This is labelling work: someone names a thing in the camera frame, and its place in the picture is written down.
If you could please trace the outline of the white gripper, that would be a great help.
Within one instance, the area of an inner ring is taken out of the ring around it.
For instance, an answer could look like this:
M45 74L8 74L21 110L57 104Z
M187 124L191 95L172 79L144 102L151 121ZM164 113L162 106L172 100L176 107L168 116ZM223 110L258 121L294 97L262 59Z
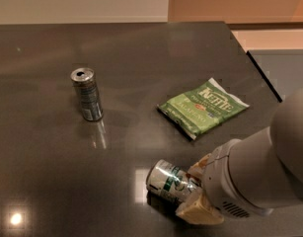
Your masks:
M177 208L177 217L189 224L217 225L224 222L223 215L244 219L273 212L272 208L249 202L234 185L229 160L231 150L239 142L240 139L231 139L189 167L188 173L201 180L205 194L191 193Z

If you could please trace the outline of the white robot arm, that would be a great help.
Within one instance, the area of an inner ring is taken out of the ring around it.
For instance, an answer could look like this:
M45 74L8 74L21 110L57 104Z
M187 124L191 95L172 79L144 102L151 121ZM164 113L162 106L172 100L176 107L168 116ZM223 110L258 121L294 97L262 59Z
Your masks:
M190 224L220 224L226 215L266 216L303 204L303 88L279 105L269 127L215 148L189 173L201 187L176 216Z

